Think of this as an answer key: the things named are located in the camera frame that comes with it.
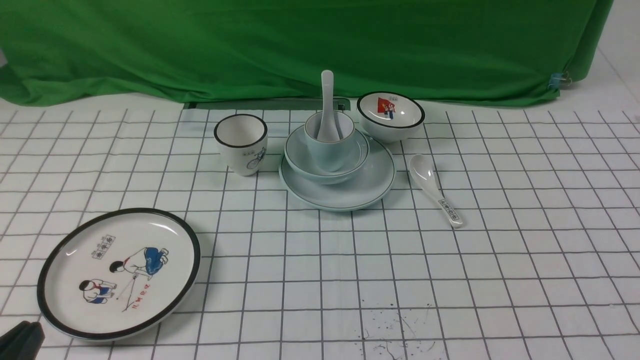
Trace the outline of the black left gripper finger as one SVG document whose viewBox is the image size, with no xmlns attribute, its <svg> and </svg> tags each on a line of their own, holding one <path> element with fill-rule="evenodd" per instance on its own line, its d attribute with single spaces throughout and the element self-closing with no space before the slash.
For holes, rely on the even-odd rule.
<svg viewBox="0 0 640 360">
<path fill-rule="evenodd" d="M 21 321 L 0 337 L 0 359 L 35 360 L 44 340 L 40 322 Z"/>
</svg>

